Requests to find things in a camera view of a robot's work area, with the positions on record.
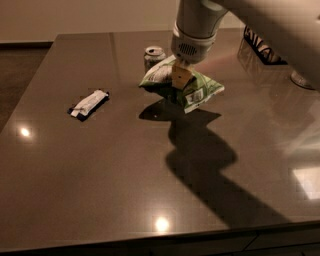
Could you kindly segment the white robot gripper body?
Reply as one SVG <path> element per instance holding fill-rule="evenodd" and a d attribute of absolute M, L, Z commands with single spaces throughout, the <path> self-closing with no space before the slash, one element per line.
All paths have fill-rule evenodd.
<path fill-rule="evenodd" d="M 203 61 L 226 13 L 213 0 L 181 0 L 171 43 L 174 56 L 189 64 Z"/>

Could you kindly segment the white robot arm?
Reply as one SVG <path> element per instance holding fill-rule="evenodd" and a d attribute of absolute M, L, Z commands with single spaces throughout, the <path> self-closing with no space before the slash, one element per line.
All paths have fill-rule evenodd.
<path fill-rule="evenodd" d="M 319 89 L 320 0 L 180 0 L 171 44 L 174 56 L 188 64 L 203 61 L 228 12 Z"/>

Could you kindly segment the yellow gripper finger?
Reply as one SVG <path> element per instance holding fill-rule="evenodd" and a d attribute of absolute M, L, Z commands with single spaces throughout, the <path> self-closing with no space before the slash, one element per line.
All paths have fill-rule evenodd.
<path fill-rule="evenodd" d="M 186 61 L 176 59 L 172 66 L 172 86 L 183 90 L 192 78 L 192 65 Z"/>

